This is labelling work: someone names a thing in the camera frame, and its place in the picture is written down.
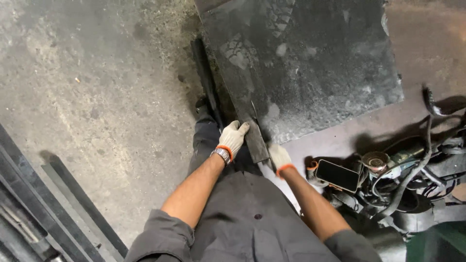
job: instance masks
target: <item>dirty floor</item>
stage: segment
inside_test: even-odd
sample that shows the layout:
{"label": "dirty floor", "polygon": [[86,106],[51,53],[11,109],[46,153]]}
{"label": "dirty floor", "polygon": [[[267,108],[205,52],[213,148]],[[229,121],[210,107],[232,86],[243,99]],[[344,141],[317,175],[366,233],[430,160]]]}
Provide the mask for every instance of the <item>dirty floor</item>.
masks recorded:
{"label": "dirty floor", "polygon": [[[405,101],[286,144],[297,166],[421,120],[422,82],[466,94],[464,1],[392,0],[387,16]],[[191,0],[0,0],[0,123],[52,187],[40,165],[58,155],[126,245],[186,176],[200,28]]]}

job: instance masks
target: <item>white work glove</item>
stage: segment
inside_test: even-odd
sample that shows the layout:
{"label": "white work glove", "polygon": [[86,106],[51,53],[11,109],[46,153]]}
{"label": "white work glove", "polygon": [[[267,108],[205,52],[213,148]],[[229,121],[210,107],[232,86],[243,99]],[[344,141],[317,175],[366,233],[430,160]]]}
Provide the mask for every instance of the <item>white work glove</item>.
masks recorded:
{"label": "white work glove", "polygon": [[270,160],[272,161],[272,164],[277,169],[277,177],[281,178],[279,172],[288,167],[296,169],[296,167],[291,163],[290,155],[288,155],[288,152],[284,147],[277,144],[269,144],[268,152],[270,153]]}
{"label": "white work glove", "polygon": [[223,130],[217,148],[227,150],[230,153],[230,161],[233,161],[243,145],[244,135],[249,130],[249,126],[249,122],[244,122],[240,127],[240,122],[235,120]]}

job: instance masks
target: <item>black phone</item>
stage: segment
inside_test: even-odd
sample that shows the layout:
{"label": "black phone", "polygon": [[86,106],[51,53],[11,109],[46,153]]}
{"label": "black phone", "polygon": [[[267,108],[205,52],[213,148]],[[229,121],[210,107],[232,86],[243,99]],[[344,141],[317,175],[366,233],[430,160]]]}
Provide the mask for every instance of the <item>black phone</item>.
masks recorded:
{"label": "black phone", "polygon": [[315,177],[352,193],[356,192],[359,182],[359,174],[357,172],[323,159],[319,160]]}

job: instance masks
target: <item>gray work pants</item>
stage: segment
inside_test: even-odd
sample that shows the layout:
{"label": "gray work pants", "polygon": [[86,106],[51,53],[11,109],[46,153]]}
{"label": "gray work pants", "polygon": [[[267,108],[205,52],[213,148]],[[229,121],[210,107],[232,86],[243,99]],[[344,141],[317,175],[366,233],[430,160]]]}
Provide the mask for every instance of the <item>gray work pants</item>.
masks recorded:
{"label": "gray work pants", "polygon": [[[194,153],[192,154],[191,161],[189,163],[188,175],[194,172],[202,165],[202,163],[204,163],[204,161],[207,160],[207,158],[209,158],[212,151],[219,144],[219,139],[220,131],[217,128],[215,120],[207,112],[201,113],[199,115],[199,120],[196,122],[196,126],[194,127],[194,137],[192,139]],[[225,167],[219,180],[226,175],[238,171],[246,171],[251,174],[262,175],[257,164],[253,163],[246,144],[244,144],[238,151],[234,163]]]}

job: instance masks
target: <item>forearm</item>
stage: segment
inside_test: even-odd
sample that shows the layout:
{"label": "forearm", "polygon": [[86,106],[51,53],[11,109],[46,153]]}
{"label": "forearm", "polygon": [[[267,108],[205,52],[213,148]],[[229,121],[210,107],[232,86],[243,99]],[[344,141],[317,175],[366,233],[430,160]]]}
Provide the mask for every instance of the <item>forearm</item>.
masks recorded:
{"label": "forearm", "polygon": [[280,175],[298,200],[304,222],[321,241],[339,231],[351,229],[340,213],[295,168],[286,168],[280,171]]}
{"label": "forearm", "polygon": [[161,210],[195,228],[224,167],[223,158],[213,154],[177,187]]}

